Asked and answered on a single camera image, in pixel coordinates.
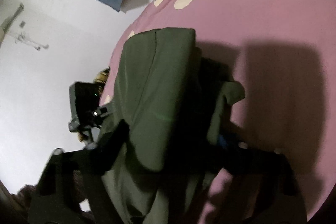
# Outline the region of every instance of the white wall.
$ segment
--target white wall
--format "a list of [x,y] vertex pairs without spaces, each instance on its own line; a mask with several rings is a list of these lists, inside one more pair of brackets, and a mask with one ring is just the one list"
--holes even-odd
[[0,47],[0,180],[10,192],[36,184],[53,149],[82,148],[67,127],[68,87],[108,66],[149,1],[126,0],[128,11],[117,13],[97,0],[0,0],[0,24],[23,2],[11,32],[24,20],[31,39],[50,45],[38,52],[6,36]]

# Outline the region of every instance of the robotic claw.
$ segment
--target robotic claw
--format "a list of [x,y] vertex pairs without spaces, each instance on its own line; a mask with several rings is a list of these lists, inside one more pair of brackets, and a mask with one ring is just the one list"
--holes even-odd
[[[17,210],[5,204],[5,198],[0,195],[1,212],[11,219],[4,223],[124,223],[105,190],[101,176],[111,169],[122,144],[127,141],[129,127],[124,120],[121,120],[111,132],[105,133],[95,143],[91,130],[94,127],[99,128],[105,117],[111,114],[113,102],[99,107],[98,85],[80,82],[70,87],[70,102],[72,120],[68,124],[69,130],[84,133],[88,137],[86,147],[83,150],[67,153],[60,148],[53,151],[38,182],[37,191],[32,197],[27,221]],[[307,223],[304,201],[286,158],[283,155],[274,153],[270,155],[268,152],[256,149],[242,149],[238,143],[231,147],[234,147],[234,151],[228,152],[231,157],[233,155],[233,157],[249,159],[248,166],[240,172],[244,174],[262,173],[263,178],[251,217],[241,221],[235,221],[228,216],[220,217],[217,223]],[[88,222],[88,219],[81,215],[79,204],[73,200],[74,171],[80,171],[83,177],[84,190],[95,218],[94,222]],[[243,186],[244,183],[240,182],[232,187],[233,194],[229,194],[227,198],[230,208],[235,206],[234,204],[244,202],[239,198],[239,191],[241,192]]]

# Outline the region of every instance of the green cloth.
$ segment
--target green cloth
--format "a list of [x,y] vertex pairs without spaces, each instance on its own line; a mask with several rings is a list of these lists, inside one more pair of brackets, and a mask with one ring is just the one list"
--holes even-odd
[[103,176],[125,223],[176,223],[213,168],[223,108],[243,98],[226,65],[201,57],[192,29],[156,29],[126,41],[113,114],[101,128],[109,132],[121,119],[130,128]]

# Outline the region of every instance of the pink fabric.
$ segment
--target pink fabric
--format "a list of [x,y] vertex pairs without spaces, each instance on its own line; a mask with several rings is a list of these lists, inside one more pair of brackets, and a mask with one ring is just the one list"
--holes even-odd
[[193,0],[182,10],[175,1],[149,4],[122,35],[102,102],[131,31],[194,28],[203,55],[231,65],[246,88],[232,121],[248,143],[282,149],[311,218],[336,182],[336,0]]

